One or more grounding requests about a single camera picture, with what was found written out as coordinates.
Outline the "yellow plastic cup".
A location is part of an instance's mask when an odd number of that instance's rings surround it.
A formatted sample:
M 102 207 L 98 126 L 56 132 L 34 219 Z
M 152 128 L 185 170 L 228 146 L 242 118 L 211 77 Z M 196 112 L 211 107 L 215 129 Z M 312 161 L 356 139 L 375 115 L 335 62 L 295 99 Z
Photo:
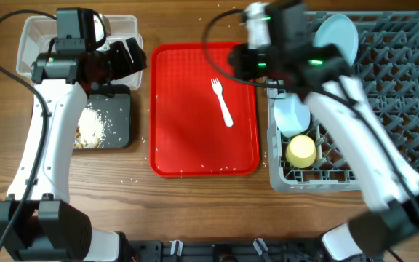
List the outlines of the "yellow plastic cup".
M 286 149 L 287 161 L 296 168 L 306 168 L 316 161 L 315 142 L 307 135 L 295 136 Z

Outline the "grey dishwasher rack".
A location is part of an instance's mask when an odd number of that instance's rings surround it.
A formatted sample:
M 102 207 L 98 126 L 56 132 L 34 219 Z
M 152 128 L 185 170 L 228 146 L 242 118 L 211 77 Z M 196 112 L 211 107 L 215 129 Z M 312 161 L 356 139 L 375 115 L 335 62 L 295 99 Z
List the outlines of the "grey dishwasher rack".
M 389 137 L 419 172 L 419 12 L 345 12 L 356 26 L 359 47 L 352 68 L 362 79 L 369 103 Z M 297 169 L 285 158 L 289 138 L 274 121 L 269 89 L 268 163 L 271 187 L 284 193 L 324 193 L 359 189 L 354 174 L 328 132 L 313 120 L 306 134 L 321 135 L 322 159 Z

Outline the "food scraps with rice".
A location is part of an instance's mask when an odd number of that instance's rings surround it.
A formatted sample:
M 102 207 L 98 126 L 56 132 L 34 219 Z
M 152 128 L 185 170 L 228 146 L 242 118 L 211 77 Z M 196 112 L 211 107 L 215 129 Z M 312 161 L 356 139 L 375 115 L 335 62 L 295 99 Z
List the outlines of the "food scraps with rice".
M 129 111 L 88 103 L 77 125 L 74 150 L 125 148 L 129 144 Z

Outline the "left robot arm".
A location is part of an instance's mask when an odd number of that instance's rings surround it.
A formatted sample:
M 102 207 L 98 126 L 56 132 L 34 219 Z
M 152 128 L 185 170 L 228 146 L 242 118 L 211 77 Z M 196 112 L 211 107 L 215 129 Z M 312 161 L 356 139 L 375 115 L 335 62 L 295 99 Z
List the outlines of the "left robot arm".
M 146 67 L 135 38 L 107 43 L 108 21 L 87 8 L 60 8 L 57 35 L 31 66 L 31 125 L 23 158 L 0 200 L 0 252 L 15 261 L 138 261 L 120 231 L 94 229 L 70 204 L 74 136 L 90 95 L 131 106 L 121 83 Z

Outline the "red serving tray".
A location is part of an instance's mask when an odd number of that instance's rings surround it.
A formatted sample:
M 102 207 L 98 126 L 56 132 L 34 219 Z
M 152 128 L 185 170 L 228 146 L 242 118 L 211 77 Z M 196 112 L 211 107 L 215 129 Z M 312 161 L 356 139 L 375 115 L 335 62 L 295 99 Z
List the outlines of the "red serving tray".
M 162 44 L 151 56 L 149 164 L 163 178 L 247 175 L 260 163 L 255 90 L 220 75 L 200 43 Z M 234 121 L 223 121 L 218 78 Z

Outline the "large light blue plate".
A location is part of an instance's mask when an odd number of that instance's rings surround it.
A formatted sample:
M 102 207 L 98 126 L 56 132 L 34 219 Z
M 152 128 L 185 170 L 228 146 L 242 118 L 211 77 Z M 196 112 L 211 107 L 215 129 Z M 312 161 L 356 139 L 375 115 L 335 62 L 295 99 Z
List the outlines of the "large light blue plate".
M 315 33 L 315 47 L 328 44 L 334 44 L 350 66 L 354 64 L 359 47 L 358 31 L 345 15 L 336 14 L 327 18 Z

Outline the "small light blue bowl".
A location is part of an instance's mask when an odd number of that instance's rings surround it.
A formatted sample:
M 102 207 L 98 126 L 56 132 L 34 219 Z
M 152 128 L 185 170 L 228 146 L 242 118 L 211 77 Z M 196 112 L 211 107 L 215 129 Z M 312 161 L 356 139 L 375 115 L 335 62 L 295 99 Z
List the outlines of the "small light blue bowl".
M 291 138 L 308 129 L 311 112 L 297 94 L 280 93 L 274 100 L 274 120 L 280 133 Z

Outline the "black plastic tray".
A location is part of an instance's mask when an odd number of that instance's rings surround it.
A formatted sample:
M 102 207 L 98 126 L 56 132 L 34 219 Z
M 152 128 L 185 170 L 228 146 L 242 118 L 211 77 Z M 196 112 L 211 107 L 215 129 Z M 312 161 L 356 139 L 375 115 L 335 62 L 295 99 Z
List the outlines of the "black plastic tray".
M 131 95 L 126 86 L 114 86 L 115 95 L 87 95 L 79 84 L 62 79 L 35 86 L 47 104 L 45 148 L 67 151 L 125 148 L 130 139 Z

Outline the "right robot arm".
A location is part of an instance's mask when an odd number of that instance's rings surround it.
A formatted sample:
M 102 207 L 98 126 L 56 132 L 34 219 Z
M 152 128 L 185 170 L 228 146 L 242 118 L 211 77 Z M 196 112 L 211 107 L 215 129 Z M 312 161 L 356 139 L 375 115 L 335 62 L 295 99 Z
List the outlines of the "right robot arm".
M 248 41 L 234 53 L 238 82 L 273 79 L 273 87 L 304 94 L 358 180 L 367 212 L 322 235 L 329 259 L 380 255 L 419 232 L 419 173 L 378 121 L 339 49 L 315 47 L 301 1 L 255 2 L 242 10 Z

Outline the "white plastic spoon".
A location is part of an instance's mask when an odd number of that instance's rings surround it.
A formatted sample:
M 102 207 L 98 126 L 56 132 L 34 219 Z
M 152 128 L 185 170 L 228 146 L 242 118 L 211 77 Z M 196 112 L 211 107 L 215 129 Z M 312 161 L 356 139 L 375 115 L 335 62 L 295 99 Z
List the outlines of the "white plastic spoon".
M 322 159 L 322 143 L 323 139 L 321 135 L 316 137 L 315 146 L 316 146 L 316 160 L 319 162 Z

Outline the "white plastic fork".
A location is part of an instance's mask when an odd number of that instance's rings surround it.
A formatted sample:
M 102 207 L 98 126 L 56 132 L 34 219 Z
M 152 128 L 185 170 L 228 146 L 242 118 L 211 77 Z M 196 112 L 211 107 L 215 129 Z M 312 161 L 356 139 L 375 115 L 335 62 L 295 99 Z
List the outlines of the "white plastic fork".
M 223 115 L 223 121 L 227 127 L 232 127 L 234 125 L 234 121 L 223 98 L 223 86 L 218 78 L 211 79 L 211 85 L 213 92 L 217 95 L 221 113 Z

